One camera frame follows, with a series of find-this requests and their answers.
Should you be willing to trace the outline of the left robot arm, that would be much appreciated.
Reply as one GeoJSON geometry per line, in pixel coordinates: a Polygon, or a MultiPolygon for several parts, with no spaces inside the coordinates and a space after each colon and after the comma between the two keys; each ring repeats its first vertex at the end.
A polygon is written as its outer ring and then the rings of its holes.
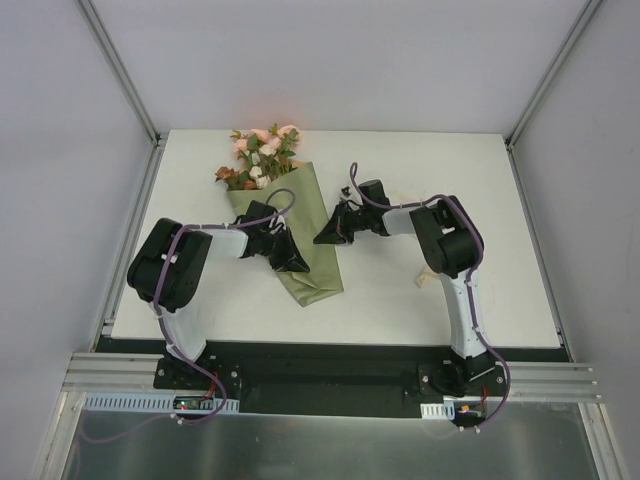
{"type": "Polygon", "coordinates": [[[232,224],[156,222],[127,271],[126,282],[156,316],[166,349],[181,360],[176,375],[188,388],[204,387],[210,363],[201,358],[207,340],[190,303],[203,272],[216,260],[266,258],[275,272],[308,273],[283,212],[253,200],[232,224]]]}

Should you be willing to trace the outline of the cream rose flower branch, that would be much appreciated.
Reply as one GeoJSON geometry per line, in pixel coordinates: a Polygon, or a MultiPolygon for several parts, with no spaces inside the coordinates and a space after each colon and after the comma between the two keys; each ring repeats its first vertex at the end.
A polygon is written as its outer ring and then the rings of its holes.
{"type": "Polygon", "coordinates": [[[295,169],[296,152],[280,137],[273,137],[267,142],[257,141],[253,146],[247,146],[244,151],[239,150],[236,156],[244,161],[249,179],[259,190],[265,189],[274,180],[295,169]]]}

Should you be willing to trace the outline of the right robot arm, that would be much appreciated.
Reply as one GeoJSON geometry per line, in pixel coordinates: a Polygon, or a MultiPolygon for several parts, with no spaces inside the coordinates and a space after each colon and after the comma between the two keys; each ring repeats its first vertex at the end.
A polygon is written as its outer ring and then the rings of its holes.
{"type": "Polygon", "coordinates": [[[354,242],[370,231],[382,237],[415,235],[429,269],[440,280],[450,321],[450,360],[429,376],[431,387],[454,397],[473,394],[496,366],[479,306],[478,270],[484,242],[457,197],[438,195],[427,202],[393,206],[379,180],[356,186],[359,204],[342,198],[315,244],[354,242]]]}

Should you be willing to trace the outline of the pink rose flower branch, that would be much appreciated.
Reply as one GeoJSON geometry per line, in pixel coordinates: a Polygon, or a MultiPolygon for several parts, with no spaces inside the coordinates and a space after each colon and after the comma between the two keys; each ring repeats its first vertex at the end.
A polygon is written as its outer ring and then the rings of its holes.
{"type": "Polygon", "coordinates": [[[234,129],[232,154],[247,165],[256,165],[261,160],[287,162],[296,155],[301,142],[301,130],[294,125],[279,127],[273,124],[268,129],[249,129],[246,132],[234,129]]]}

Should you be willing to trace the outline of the cream ribbon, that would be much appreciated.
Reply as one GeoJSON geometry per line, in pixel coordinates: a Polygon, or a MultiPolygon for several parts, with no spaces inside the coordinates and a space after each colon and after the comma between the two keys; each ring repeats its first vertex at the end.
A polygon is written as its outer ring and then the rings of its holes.
{"type": "Polygon", "coordinates": [[[424,267],[415,277],[414,283],[419,289],[421,289],[437,279],[437,274],[435,274],[429,267],[424,267]]]}

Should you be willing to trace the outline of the brown rose flower branch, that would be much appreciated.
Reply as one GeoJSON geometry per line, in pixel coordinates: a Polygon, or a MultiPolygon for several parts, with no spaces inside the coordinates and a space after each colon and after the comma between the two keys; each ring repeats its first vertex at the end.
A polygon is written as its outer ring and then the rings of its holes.
{"type": "Polygon", "coordinates": [[[247,190],[245,184],[250,180],[251,177],[246,169],[236,170],[221,166],[215,172],[215,181],[225,183],[228,190],[247,190]]]}

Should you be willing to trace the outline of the green and orange wrapping paper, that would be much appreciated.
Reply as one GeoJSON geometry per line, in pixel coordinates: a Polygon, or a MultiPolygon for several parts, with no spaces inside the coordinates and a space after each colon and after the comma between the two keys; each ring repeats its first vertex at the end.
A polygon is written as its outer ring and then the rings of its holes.
{"type": "Polygon", "coordinates": [[[278,278],[297,303],[307,307],[344,291],[335,248],[313,243],[329,221],[314,165],[302,163],[262,190],[229,190],[227,196],[234,213],[241,215],[252,200],[267,201],[278,210],[285,208],[290,202],[290,196],[283,192],[286,189],[296,197],[285,216],[286,225],[310,271],[283,272],[278,278]],[[276,190],[282,192],[270,198],[276,190]]]}

